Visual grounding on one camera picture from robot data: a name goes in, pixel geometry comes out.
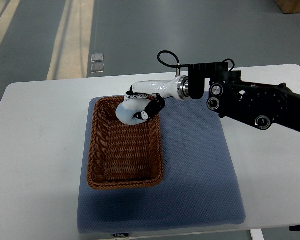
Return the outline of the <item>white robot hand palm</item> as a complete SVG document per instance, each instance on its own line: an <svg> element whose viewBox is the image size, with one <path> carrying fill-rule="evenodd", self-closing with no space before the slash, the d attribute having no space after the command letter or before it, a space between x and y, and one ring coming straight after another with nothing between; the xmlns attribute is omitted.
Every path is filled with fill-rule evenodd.
<svg viewBox="0 0 300 240"><path fill-rule="evenodd" d="M139 81L131 85L129 95L159 94L164 99L173 97L177 100L184 100L183 83L183 75L179 75L172 80Z"/></svg>

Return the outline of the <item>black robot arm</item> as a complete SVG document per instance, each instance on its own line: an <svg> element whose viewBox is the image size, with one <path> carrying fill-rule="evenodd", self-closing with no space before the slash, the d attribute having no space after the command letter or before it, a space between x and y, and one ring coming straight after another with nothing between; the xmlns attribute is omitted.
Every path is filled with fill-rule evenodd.
<svg viewBox="0 0 300 240"><path fill-rule="evenodd" d="M300 95L285 83L270 85L244 82L235 62L180 64L173 66L173 80L140 81L126 92L122 105L133 110L131 125L153 119L164 107L167 98L200 100L209 80L207 108L243 124L265 131L272 124L300 132Z"/></svg>

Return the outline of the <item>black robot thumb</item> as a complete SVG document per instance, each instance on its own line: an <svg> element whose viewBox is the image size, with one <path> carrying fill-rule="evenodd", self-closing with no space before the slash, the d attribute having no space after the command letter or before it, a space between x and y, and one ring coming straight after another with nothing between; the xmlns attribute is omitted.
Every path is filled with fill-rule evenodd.
<svg viewBox="0 0 300 240"><path fill-rule="evenodd" d="M144 110L135 113L134 117L139 120L149 121L158 115L165 105L165 99L160 96L156 96L150 100L150 102L145 106Z"/></svg>

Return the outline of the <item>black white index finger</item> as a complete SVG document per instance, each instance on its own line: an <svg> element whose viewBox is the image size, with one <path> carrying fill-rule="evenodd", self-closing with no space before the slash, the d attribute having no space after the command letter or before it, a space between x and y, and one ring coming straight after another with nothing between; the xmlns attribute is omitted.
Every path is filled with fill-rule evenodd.
<svg viewBox="0 0 300 240"><path fill-rule="evenodd" d="M154 100L159 96L159 94L146 94L146 93L139 93L139 94L126 94L125 100L132 100L132 99L145 99L145 100Z"/></svg>

